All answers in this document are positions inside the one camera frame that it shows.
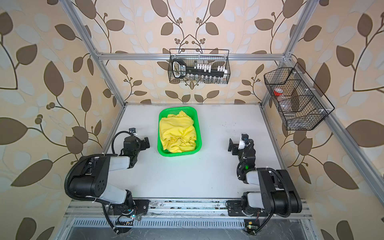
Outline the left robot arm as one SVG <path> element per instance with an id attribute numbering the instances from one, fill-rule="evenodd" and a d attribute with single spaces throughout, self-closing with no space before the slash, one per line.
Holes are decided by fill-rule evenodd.
<path id="1" fill-rule="evenodd" d="M 138 161 L 141 151 L 150 148 L 149 138 L 139 139 L 133 133 L 124 139 L 120 154 L 94 154 L 83 156 L 69 170 L 64 183 L 65 193 L 77 201 L 98 202 L 104 205 L 120 205 L 132 209 L 135 202 L 132 193 L 119 189 L 108 183 L 109 173 L 117 170 L 131 169 Z"/>

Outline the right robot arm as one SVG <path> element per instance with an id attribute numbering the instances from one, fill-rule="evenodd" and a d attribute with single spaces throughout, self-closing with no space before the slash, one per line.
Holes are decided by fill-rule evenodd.
<path id="1" fill-rule="evenodd" d="M 242 135 L 238 144 L 229 140 L 228 151 L 239 159 L 236 168 L 238 180 L 260 189 L 258 192 L 244 192 L 239 200 L 227 201 L 229 216 L 254 217 L 266 213 L 287 218 L 302 211 L 301 198 L 288 171 L 257 168 L 255 144 L 247 134 Z"/>

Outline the red capped container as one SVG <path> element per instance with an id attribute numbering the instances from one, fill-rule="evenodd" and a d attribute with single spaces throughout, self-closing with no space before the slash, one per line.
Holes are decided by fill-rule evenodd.
<path id="1" fill-rule="evenodd" d="M 273 93 L 274 93 L 274 95 L 275 95 L 276 97 L 278 97 L 278 96 L 283 95 L 284 90 L 281 89 L 281 88 L 275 88 L 274 91 L 273 91 Z"/>

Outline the green plastic basket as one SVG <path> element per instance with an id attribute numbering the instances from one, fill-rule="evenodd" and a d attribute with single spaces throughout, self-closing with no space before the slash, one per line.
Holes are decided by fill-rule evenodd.
<path id="1" fill-rule="evenodd" d="M 186 156 L 186 155 L 192 155 L 197 153 L 201 147 L 202 147 L 202 136 L 200 131 L 200 125 L 199 125 L 199 118 L 197 110 L 193 107 L 177 107 L 177 108 L 168 108 L 160 112 L 159 114 L 159 122 L 161 118 L 167 117 L 168 114 L 178 114 L 179 111 L 184 111 L 189 117 L 191 117 L 194 120 L 194 127 L 197 132 L 197 140 L 196 140 L 196 149 L 191 152 L 185 152 L 185 153 L 178 153 L 178 154 L 171 154 L 168 151 L 164 151 L 162 149 L 162 144 L 160 141 L 160 133 L 159 133 L 159 124 L 158 124 L 158 143 L 157 143 L 157 149 L 160 155 L 164 157 L 179 157 L 179 156 Z"/>

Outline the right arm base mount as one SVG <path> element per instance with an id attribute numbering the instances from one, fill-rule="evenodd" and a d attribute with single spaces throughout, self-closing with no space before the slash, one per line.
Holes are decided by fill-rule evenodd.
<path id="1" fill-rule="evenodd" d="M 262 209 L 246 209 L 242 205 L 241 200 L 228 200 L 226 201 L 226 208 L 230 217 L 267 217 L 269 214 Z"/>

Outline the black tool with white labels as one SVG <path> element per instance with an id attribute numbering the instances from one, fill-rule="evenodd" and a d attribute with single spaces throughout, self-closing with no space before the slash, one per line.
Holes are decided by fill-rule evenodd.
<path id="1" fill-rule="evenodd" d="M 168 73 L 171 79 L 184 79 L 186 77 L 208 76 L 208 78 L 227 78 L 230 76 L 230 71 L 224 66 L 213 67 L 213 64 L 199 64 L 198 61 L 173 59 L 169 62 Z"/>

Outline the aluminium front rail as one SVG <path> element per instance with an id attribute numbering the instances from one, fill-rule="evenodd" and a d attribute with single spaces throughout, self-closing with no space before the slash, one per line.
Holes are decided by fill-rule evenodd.
<path id="1" fill-rule="evenodd" d="M 229 218 L 226 206 L 227 199 L 177 199 L 150 198 L 146 218 L 197 218 L 224 219 Z M 103 217 L 102 206 L 99 203 L 72 201 L 68 206 L 65 217 Z"/>

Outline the yellow trousers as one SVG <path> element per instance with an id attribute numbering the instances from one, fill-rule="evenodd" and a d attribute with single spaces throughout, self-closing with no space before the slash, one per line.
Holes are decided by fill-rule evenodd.
<path id="1" fill-rule="evenodd" d="M 196 149 L 197 132 L 194 120 L 184 111 L 168 114 L 159 122 L 162 149 L 171 154 L 191 152 Z"/>

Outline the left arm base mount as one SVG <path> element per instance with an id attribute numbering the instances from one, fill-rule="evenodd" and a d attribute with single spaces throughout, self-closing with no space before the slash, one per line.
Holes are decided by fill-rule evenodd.
<path id="1" fill-rule="evenodd" d="M 150 200 L 133 199 L 126 200 L 124 204 L 114 205 L 111 204 L 110 208 L 113 215 L 132 216 L 132 215 L 145 215 L 149 210 Z"/>

